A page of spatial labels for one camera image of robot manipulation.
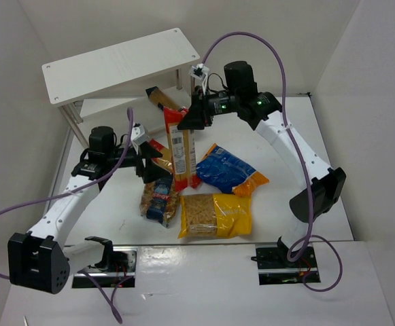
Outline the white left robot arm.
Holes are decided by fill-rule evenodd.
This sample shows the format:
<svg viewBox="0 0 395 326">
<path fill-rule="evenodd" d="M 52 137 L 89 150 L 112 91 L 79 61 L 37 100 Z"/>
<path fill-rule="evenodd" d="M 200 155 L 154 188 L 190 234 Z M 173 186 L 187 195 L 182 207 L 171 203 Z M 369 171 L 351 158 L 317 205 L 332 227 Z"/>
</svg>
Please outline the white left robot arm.
<svg viewBox="0 0 395 326">
<path fill-rule="evenodd" d="M 26 233 L 15 233 L 9 239 L 11 284 L 57 294 L 70 275 L 91 266 L 106 270 L 117 263 L 119 254 L 106 238 L 88 236 L 70 247 L 65 243 L 87 206 L 119 168 L 134 168 L 144 183 L 167 176 L 167 170 L 153 162 L 162 154 L 150 145 L 146 128 L 133 124 L 127 136 L 125 144 L 117 144 L 109 126 L 92 129 L 89 146 L 71 171 L 64 192 Z"/>
</svg>

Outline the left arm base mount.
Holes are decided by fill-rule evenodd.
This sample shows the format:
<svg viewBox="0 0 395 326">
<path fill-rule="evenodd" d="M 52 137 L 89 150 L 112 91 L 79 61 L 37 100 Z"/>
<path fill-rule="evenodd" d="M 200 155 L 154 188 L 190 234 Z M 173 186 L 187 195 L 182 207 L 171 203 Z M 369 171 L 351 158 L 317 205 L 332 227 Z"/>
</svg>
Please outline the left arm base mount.
<svg viewBox="0 0 395 326">
<path fill-rule="evenodd" d="M 94 289 L 93 282 L 80 270 L 89 274 L 103 289 L 133 288 L 135 286 L 135 271 L 137 267 L 137 247 L 114 246 L 107 258 L 102 262 L 104 246 L 94 244 L 81 249 L 68 248 L 68 258 L 73 279 L 73 289 Z"/>
</svg>

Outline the red spaghetti bag with label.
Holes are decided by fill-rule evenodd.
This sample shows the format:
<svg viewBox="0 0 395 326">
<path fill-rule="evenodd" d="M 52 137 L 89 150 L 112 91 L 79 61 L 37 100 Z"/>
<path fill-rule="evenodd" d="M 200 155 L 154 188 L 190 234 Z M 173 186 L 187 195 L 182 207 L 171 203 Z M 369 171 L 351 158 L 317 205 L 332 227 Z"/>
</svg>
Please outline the red spaghetti bag with label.
<svg viewBox="0 0 395 326">
<path fill-rule="evenodd" d="M 171 151 L 175 190 L 181 192 L 187 187 L 196 188 L 200 181 L 196 175 L 194 131 L 178 128 L 179 123 L 187 114 L 187 110 L 176 111 L 164 107 L 163 114 L 169 150 Z"/>
</svg>

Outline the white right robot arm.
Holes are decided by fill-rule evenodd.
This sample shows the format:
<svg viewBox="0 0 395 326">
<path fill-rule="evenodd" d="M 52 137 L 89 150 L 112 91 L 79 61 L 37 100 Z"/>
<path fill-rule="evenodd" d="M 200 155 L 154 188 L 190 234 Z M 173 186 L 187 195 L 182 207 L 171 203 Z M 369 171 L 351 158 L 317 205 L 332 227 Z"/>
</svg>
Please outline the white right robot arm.
<svg viewBox="0 0 395 326">
<path fill-rule="evenodd" d="M 300 193 L 289 201 L 294 224 L 277 243 L 286 261 L 296 262 L 309 244 L 314 221 L 339 200 L 346 180 L 344 170 L 332 168 L 312 150 L 287 118 L 284 101 L 258 90 L 247 62 L 225 66 L 226 84 L 220 91 L 207 86 L 209 69 L 205 65 L 199 64 L 191 71 L 202 83 L 194 88 L 191 106 L 179 129 L 202 130 L 212 125 L 214 116 L 236 113 L 273 147 L 296 177 Z"/>
</svg>

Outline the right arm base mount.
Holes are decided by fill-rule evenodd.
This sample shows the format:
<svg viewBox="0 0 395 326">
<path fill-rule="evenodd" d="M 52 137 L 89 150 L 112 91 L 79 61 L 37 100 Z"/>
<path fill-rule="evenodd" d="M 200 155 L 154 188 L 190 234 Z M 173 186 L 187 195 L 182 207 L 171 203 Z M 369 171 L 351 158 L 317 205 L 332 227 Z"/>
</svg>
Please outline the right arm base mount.
<svg viewBox="0 0 395 326">
<path fill-rule="evenodd" d="M 307 247 L 296 262 L 286 261 L 275 244 L 256 246 L 251 260 L 256 262 L 259 285 L 300 284 L 306 276 L 306 283 L 320 283 L 320 275 L 313 247 Z"/>
</svg>

